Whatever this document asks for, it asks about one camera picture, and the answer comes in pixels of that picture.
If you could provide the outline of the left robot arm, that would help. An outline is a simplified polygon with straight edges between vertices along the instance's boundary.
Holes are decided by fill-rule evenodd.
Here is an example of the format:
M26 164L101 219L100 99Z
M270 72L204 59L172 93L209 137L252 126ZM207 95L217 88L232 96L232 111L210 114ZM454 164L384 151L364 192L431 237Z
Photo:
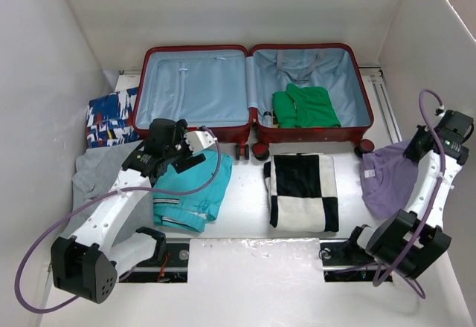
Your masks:
M163 233L138 227L121 243L116 243L116 237L169 167L182 173L204 162L203 150L216 143L212 131L204 126L190 130L185 120L155 119L148 137L122 163L111 189L94 203L91 215L69 237L53 243L54 286L101 304L134 267L142 262L161 263L167 250Z

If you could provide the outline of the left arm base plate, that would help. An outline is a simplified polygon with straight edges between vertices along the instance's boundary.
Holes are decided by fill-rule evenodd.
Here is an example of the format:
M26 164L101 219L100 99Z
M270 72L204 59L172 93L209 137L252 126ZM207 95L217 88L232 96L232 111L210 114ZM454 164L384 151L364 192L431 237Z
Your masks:
M188 278L188 262L190 258L189 241L173 241L161 260L141 262L128 276L120 278L122 283L186 283Z

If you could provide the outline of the black white checkered blanket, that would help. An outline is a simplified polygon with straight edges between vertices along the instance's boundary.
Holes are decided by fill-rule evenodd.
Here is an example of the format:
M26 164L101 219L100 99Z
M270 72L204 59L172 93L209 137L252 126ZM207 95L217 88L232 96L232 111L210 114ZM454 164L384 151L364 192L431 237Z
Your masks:
M338 193L331 155L281 154L263 165L269 224L277 230L339 231Z

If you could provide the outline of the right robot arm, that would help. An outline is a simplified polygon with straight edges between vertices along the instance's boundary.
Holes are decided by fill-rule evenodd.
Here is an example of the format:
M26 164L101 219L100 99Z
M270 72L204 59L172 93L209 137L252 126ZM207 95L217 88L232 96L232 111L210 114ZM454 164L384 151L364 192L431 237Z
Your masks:
M451 244L443 232L443 209L452 182L469 156L465 142L474 131L473 118L459 111L437 109L440 122L432 129L418 126L401 155L392 155L376 176L363 182L374 191L369 207L391 208L376 229L356 227L344 243L344 255L354 263L385 265L406 279L415 280Z

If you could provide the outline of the green t-shirt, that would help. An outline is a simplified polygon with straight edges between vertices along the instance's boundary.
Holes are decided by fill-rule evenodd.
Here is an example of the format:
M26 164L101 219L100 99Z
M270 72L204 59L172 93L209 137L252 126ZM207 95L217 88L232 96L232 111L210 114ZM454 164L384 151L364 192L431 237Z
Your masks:
M282 129L340 128L328 91L323 87L298 87L272 94L277 126Z

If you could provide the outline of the teal shorts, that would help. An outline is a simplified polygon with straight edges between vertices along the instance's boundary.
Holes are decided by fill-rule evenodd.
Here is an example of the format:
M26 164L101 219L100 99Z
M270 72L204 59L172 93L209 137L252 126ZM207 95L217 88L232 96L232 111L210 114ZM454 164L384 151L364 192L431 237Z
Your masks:
M154 223L202 233L215 221L231 179L233 159L214 150L203 151L205 161L177 173L173 167L158 179L152 194Z

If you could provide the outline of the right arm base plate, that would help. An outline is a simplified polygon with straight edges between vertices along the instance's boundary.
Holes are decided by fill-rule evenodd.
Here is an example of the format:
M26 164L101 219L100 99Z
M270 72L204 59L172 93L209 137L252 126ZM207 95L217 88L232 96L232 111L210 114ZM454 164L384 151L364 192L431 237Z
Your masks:
M377 264L361 247L345 239L320 240L318 254L325 282L372 282Z

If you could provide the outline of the small clear bottle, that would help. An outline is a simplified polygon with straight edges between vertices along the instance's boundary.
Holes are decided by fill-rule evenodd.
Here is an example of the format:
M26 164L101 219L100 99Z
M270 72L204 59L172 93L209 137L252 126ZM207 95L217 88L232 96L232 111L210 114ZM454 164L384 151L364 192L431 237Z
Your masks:
M272 113L270 111L265 111L263 113L262 125L265 126L265 127L269 127L269 128L273 127L273 117L272 117Z

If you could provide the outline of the purple t-shirt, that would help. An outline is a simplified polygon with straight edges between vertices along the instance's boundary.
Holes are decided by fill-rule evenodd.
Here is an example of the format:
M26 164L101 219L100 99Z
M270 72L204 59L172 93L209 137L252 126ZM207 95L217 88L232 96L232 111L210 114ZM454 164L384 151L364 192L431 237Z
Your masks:
M406 207L418 176L418 165L404 156L408 140L362 156L359 175L362 199L377 219L387 219Z

